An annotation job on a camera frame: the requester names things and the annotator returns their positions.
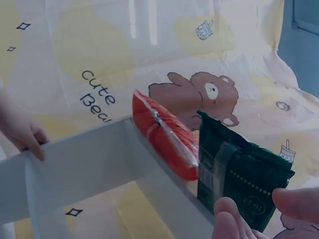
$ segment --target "red snack package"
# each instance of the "red snack package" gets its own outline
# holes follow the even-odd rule
[[[174,173],[187,181],[197,180],[198,138],[189,128],[159,103],[137,90],[133,95],[133,119]]]

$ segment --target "dark green package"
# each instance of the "dark green package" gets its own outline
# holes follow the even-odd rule
[[[198,113],[202,116],[198,199],[214,213],[217,199],[232,198],[248,225],[262,232],[275,211],[272,191],[287,187],[295,174],[292,163]]]

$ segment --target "hand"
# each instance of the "hand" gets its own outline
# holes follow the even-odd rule
[[[276,207],[284,215],[319,225],[319,188],[276,189],[272,197]],[[230,198],[221,198],[216,202],[215,214],[216,224],[212,239],[269,239],[250,229]]]
[[[250,229],[239,214],[236,203],[230,198],[217,200],[215,215],[212,239],[269,239],[262,233]]]
[[[20,152],[30,149],[38,159],[44,160],[40,145],[49,142],[45,130],[32,116],[14,105],[6,92],[0,93],[0,131]]]

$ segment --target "dotted line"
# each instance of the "dotted line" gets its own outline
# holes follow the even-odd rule
[[[238,179],[240,179],[240,180],[243,181],[244,183],[247,183],[247,184],[250,185],[251,187],[253,187],[253,188],[255,188],[256,190],[258,190],[259,192],[261,192],[261,193],[263,193],[263,194],[267,194],[268,196],[271,195],[270,192],[268,192],[268,191],[266,191],[266,190],[264,190],[264,189],[262,189],[262,188],[256,186],[255,184],[253,184],[253,183],[247,181],[246,179],[244,179],[243,177],[241,177],[239,174],[235,173],[233,170],[230,170],[229,172],[230,172],[230,174],[234,175],[235,177],[237,177]]]

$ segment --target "bear ear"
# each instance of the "bear ear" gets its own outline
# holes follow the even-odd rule
[[[223,80],[224,82],[231,84],[232,86],[235,85],[235,82],[232,79],[230,79],[228,76],[222,75],[219,78]]]
[[[228,115],[222,120],[223,124],[226,126],[237,126],[239,121],[235,115]]]
[[[175,72],[168,73],[167,77],[169,78],[170,81],[172,81],[177,86],[183,86],[185,84],[189,84],[188,79],[184,78],[183,76]]]

